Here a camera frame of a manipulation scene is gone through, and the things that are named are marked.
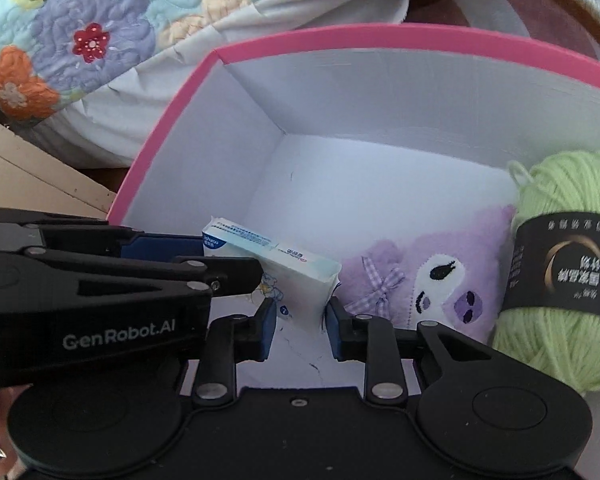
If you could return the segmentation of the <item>beige wooden cabinet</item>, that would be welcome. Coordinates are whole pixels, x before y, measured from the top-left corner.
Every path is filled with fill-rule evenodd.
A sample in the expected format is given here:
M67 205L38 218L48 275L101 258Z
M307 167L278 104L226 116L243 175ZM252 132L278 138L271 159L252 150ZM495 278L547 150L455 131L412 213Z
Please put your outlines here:
M0 207L105 218L114 192L0 124Z

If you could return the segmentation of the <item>green yarn ball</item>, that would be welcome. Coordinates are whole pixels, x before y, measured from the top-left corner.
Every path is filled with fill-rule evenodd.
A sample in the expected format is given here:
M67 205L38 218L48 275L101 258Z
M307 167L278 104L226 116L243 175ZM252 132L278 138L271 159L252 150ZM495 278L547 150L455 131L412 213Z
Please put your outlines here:
M600 391L600 151L508 170L518 203L494 348L578 393Z

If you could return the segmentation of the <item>floral quilt bedspread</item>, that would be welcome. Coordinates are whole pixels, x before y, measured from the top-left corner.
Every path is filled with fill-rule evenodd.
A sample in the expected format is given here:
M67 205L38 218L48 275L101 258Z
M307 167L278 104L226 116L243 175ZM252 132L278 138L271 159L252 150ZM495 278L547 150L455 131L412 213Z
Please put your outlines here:
M0 121L37 124L174 50L320 23L398 22L408 0L0 0Z

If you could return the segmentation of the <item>pink cardboard box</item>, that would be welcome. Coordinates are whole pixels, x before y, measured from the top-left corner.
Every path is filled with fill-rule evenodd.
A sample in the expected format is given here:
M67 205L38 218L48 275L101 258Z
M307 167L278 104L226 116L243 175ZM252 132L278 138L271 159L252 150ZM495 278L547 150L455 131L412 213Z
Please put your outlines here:
M511 162L600 151L600 61L542 41L437 25L322 28L235 74L279 102L279 144L131 168L112 222L199 234L223 217L340 259L517 205Z

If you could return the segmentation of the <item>purple plush toy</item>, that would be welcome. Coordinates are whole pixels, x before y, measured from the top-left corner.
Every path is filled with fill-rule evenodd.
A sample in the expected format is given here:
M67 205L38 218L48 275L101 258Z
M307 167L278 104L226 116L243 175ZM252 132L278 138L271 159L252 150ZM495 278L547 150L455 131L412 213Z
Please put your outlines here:
M486 208L464 230L406 246L380 240L343 261L335 296L352 315L380 316L404 330L436 321L485 344L501 309L501 261L515 212Z

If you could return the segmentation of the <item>white tissue pack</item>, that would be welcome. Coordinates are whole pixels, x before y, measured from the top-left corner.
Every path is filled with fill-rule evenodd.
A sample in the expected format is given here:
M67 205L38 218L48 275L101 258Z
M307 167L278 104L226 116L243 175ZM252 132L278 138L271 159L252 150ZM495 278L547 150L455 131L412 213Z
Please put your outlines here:
M338 284L339 262L224 218L214 218L204 227L202 241L208 257L257 259L263 274L251 300L273 300L282 321L303 336L318 337L326 304Z

